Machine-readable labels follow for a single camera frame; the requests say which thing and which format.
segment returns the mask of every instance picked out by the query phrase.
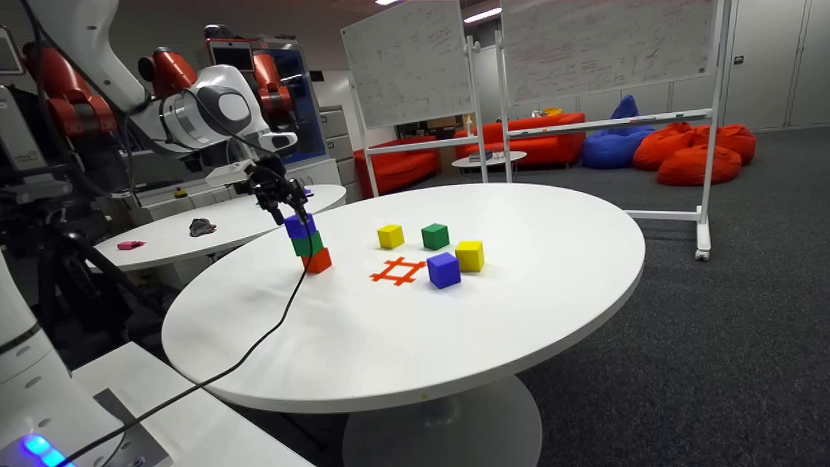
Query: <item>stacked blocks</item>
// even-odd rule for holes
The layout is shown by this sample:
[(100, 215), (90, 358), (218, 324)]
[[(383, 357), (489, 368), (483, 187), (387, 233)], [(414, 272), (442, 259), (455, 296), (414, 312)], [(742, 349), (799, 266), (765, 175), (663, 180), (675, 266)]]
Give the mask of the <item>stacked blocks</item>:
[(431, 283), (435, 289), (448, 289), (453, 283), (462, 283), (462, 271), (458, 271), (455, 257), (438, 254), (438, 257), (431, 257), (426, 266), (427, 266), (427, 272), (431, 272)]
[(380, 242), (380, 250), (396, 250), (405, 245), (405, 229), (396, 223), (380, 227), (378, 242)]
[(455, 257), (458, 257), (462, 272), (480, 272), (484, 267), (483, 242), (458, 242)]
[(442, 250), (448, 245), (448, 229), (442, 223), (431, 223), (420, 229), (420, 240), (426, 250)]
[(291, 236), (292, 253), (304, 259), (304, 267), (310, 275), (319, 275), (319, 272), (332, 267), (332, 254), (320, 245), (320, 236), (319, 236), (310, 215), (305, 215), (305, 218), (298, 218), (298, 215), (285, 218), (285, 232)]

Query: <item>round white table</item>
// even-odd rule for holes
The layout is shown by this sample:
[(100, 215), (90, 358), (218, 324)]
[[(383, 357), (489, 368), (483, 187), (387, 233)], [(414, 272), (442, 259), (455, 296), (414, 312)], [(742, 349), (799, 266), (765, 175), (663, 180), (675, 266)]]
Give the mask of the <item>round white table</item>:
[[(398, 223), (405, 248), (378, 250)], [(432, 289), (374, 280), (387, 259), (427, 259), (420, 229), (483, 240), (484, 271)], [(332, 271), (307, 275), (285, 324), (231, 377), (222, 401), (275, 412), (358, 412), (348, 465), (534, 465), (542, 423), (514, 377), (602, 328), (632, 294), (645, 242), (619, 209), (569, 190), (462, 184), (315, 215)], [(272, 328), (301, 277), (282, 232), (253, 240), (171, 303), (164, 349), (201, 382)]]
[[(519, 158), (525, 158), (525, 154), (524, 152), (511, 152), (511, 161), (519, 161)], [(484, 157), (484, 166), (505, 166), (505, 163), (507, 163), (507, 158), (503, 154), (488, 154)], [(480, 157), (473, 154), (473, 157), (466, 157), (466, 158), (455, 158), (451, 166), (453, 170), (480, 170), (483, 163), (480, 163)]]
[[(345, 201), (345, 187), (339, 184), (307, 184), (307, 190), (307, 214), (320, 214), (326, 209), (343, 206)], [(189, 236), (189, 223), (195, 218), (208, 218), (215, 232), (208, 236)], [(244, 194), (136, 227), (96, 245), (96, 250), (119, 271), (136, 272), (148, 267), (171, 267), (180, 262), (209, 259), (272, 229), (278, 229), (275, 218), (257, 206), (253, 194)], [(141, 242), (141, 248), (119, 250), (121, 242)]]

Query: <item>red beanbag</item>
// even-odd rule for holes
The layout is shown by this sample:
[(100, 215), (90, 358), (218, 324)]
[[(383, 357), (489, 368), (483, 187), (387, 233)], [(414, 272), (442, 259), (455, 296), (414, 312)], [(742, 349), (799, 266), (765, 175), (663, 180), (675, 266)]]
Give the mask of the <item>red beanbag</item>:
[[(698, 128), (695, 145), (708, 144), (708, 128)], [(758, 141), (745, 126), (724, 126), (717, 131), (717, 145), (730, 148), (742, 157), (742, 163), (748, 166), (754, 158)]]
[[(712, 184), (730, 181), (738, 171), (742, 171), (742, 157), (729, 148), (717, 148), (710, 181)], [(656, 181), (672, 184), (672, 187), (703, 187), (703, 177), (704, 177), (703, 145), (676, 152), (656, 171)]]
[(656, 131), (645, 135), (629, 163), (641, 171), (656, 171), (672, 154), (690, 148), (693, 144), (695, 133), (685, 123)]

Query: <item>gray carpet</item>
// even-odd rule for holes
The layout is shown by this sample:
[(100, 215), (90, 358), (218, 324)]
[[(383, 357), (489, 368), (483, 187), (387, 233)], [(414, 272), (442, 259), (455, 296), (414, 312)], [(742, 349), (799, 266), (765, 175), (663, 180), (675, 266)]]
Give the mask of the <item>gray carpet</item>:
[[(427, 184), (473, 181), (442, 171)], [(693, 209), (641, 171), (516, 171), (621, 209)], [(763, 135), (712, 190), (712, 259), (681, 227), (642, 223), (642, 290), (593, 338), (524, 382), (538, 465), (830, 462), (830, 131)]]

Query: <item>desk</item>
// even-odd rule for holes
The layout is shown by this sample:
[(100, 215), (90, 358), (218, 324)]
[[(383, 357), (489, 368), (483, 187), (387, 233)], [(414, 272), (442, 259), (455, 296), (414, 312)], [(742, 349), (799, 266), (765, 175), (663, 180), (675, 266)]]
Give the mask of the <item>desk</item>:
[[(343, 206), (345, 187), (339, 184), (307, 184), (314, 192), (305, 211), (319, 214), (332, 206)], [(208, 218), (215, 232), (208, 236), (189, 236), (189, 223), (195, 218)], [(269, 214), (257, 206), (257, 198), (234, 198), (218, 206), (204, 206), (197, 211), (183, 211), (171, 218), (160, 218), (119, 236), (100, 242), (96, 250), (123, 272), (148, 267), (171, 267), (195, 259), (212, 259), (228, 250), (247, 245), (253, 236), (278, 229)], [(121, 242), (145, 242), (136, 250), (121, 253)]]
[[(73, 375), (87, 394), (112, 389), (131, 415), (189, 388), (177, 371), (126, 344)], [(208, 392), (195, 392), (141, 423), (171, 454), (174, 465), (272, 465), (310, 467), (279, 442), (235, 415)]]
[[(525, 158), (525, 154), (524, 152), (511, 152), (511, 163), (519, 161), (519, 158)], [(484, 166), (505, 166), (505, 163), (507, 163), (507, 158), (503, 154), (488, 154), (484, 157)], [(480, 170), (483, 163), (480, 163), (480, 157), (473, 154), (473, 157), (466, 157), (466, 158), (455, 158), (451, 166), (453, 170)]]
[[(378, 250), (383, 223), (401, 223), (406, 245)], [(427, 223), (446, 223), (451, 242), (483, 240), (484, 271), (442, 290), (426, 271), (409, 286), (374, 283), (387, 259), (431, 257), (420, 248)], [(257, 410), (383, 410), (353, 415), (345, 458), (354, 465), (389, 465), (376, 460), (383, 454), (390, 465), (534, 465), (538, 412), (514, 375), (599, 331), (627, 301), (645, 259), (627, 214), (534, 184), (374, 198), (320, 214), (315, 227), (335, 267), (305, 277), (282, 331), (209, 389)], [(298, 275), (301, 262), (278, 233), (218, 259), (171, 303), (160, 332), (165, 357), (191, 380), (231, 367), (279, 319)], [(401, 406), (420, 406), (438, 420), (420, 423), (422, 412), (393, 410)]]

